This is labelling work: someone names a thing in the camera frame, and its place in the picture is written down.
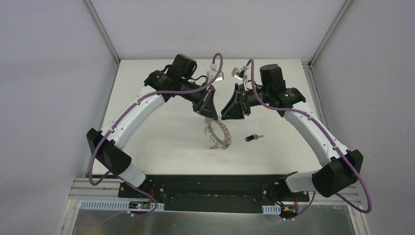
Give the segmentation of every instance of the white table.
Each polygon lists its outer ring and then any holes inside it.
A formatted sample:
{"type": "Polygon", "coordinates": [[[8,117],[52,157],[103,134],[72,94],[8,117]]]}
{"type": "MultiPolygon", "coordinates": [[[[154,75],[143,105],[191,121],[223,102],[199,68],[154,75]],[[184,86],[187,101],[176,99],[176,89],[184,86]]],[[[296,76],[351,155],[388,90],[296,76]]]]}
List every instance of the white table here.
{"type": "MultiPolygon", "coordinates": [[[[112,121],[133,99],[143,81],[154,70],[162,70],[173,60],[122,60],[104,118],[112,121]]],[[[225,80],[214,83],[214,103],[220,115],[233,94],[231,77],[234,67],[246,60],[224,60],[225,80]]],[[[205,75],[211,60],[197,60],[193,77],[205,75]]],[[[276,63],[282,68],[287,87],[296,87],[309,102],[314,103],[300,60],[255,60],[255,81],[260,84],[259,68],[276,63]]],[[[132,135],[123,149],[146,174],[284,174],[309,171],[320,167],[317,158],[302,136],[275,111],[257,106],[245,120],[226,120],[232,144],[228,149],[209,149],[214,143],[205,135],[204,117],[192,110],[192,104],[177,96],[156,110],[132,135]],[[250,142],[252,133],[265,137],[250,142]]],[[[107,170],[98,161],[94,174],[107,170]]]]}

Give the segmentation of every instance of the white wall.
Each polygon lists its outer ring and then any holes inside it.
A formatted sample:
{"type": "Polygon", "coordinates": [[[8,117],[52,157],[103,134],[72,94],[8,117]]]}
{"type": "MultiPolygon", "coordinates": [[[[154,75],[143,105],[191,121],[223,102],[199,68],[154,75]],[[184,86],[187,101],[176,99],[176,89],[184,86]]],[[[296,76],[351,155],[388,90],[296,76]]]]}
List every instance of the white wall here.
{"type": "Polygon", "coordinates": [[[55,234],[116,65],[81,0],[0,3],[0,234],[55,234]]]}
{"type": "Polygon", "coordinates": [[[310,60],[344,0],[93,0],[122,59],[310,60]]]}
{"type": "Polygon", "coordinates": [[[415,1],[355,1],[314,75],[330,130],[364,156],[372,234],[415,234],[415,1]]]}

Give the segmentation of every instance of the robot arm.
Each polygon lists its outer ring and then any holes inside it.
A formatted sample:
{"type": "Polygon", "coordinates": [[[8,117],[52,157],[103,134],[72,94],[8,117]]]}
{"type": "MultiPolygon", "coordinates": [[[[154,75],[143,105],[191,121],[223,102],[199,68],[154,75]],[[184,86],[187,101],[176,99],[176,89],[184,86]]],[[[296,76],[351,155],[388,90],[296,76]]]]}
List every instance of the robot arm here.
{"type": "MultiPolygon", "coordinates": [[[[248,77],[244,74],[245,70],[245,68],[241,70],[235,69],[232,75],[239,77],[241,81],[247,81],[248,77]]],[[[294,172],[282,178],[279,181],[279,185],[284,187],[281,197],[284,194],[287,195],[299,191],[318,191],[321,195],[330,197],[355,183],[357,177],[316,123],[302,113],[289,111],[289,109],[300,110],[311,117],[313,116],[313,111],[305,102],[305,97],[296,88],[285,87],[281,68],[276,64],[265,65],[260,68],[260,74],[262,85],[254,87],[259,97],[263,102],[268,103],[269,106],[282,109],[278,111],[280,116],[284,117],[298,130],[311,146],[322,166],[317,171],[294,172]]],[[[245,115],[248,116],[251,113],[251,107],[261,105],[256,99],[254,91],[247,90],[245,87],[246,82],[240,85],[235,84],[233,96],[221,112],[222,120],[244,119],[245,115]]],[[[321,124],[317,118],[314,118],[314,121],[321,124]]],[[[362,154],[358,150],[349,151],[325,127],[324,130],[335,141],[336,146],[352,163],[354,168],[360,172],[363,161],[362,154]]]]}
{"type": "MultiPolygon", "coordinates": [[[[167,72],[159,70],[152,72],[144,81],[144,86],[140,89],[136,97],[134,97],[130,104],[111,123],[104,126],[100,131],[92,128],[87,133],[90,150],[92,154],[96,152],[96,159],[112,174],[121,177],[135,187],[142,184],[145,180],[145,174],[134,165],[131,157],[122,150],[141,124],[156,109],[161,107],[171,97],[174,97],[175,94],[163,93],[143,99],[144,96],[156,91],[182,92],[201,87],[194,82],[188,81],[194,73],[196,61],[179,54],[176,56],[173,64],[167,67],[167,72]],[[119,119],[120,122],[114,128],[114,124],[119,119]]],[[[209,72],[210,75],[213,74],[215,76],[214,70],[209,72]]],[[[193,103],[194,112],[205,117],[218,119],[213,104],[214,93],[215,88],[209,86],[207,89],[198,92],[179,95],[193,103]]]]}

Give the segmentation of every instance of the cable clip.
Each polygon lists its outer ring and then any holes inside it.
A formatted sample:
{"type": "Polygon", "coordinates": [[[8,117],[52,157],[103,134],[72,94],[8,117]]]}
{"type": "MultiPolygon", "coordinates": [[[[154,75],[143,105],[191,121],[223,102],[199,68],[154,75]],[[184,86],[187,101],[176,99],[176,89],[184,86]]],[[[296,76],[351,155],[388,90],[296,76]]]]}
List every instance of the cable clip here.
{"type": "Polygon", "coordinates": [[[339,145],[336,143],[335,145],[333,145],[333,150],[336,150],[336,148],[338,148],[339,145]]]}
{"type": "Polygon", "coordinates": [[[218,70],[218,65],[217,64],[210,64],[210,69],[217,71],[218,70]]]}

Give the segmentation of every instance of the black mounting plate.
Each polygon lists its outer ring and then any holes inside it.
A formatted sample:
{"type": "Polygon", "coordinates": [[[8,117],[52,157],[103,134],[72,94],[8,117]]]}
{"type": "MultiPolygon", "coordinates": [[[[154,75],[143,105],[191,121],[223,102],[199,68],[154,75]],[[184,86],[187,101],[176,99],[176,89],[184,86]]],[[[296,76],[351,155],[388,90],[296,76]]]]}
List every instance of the black mounting plate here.
{"type": "MultiPolygon", "coordinates": [[[[308,193],[278,198],[278,179],[285,175],[146,175],[139,189],[150,192],[166,211],[262,213],[274,201],[308,202],[308,193]]],[[[120,198],[147,198],[125,183],[120,198]]]]}

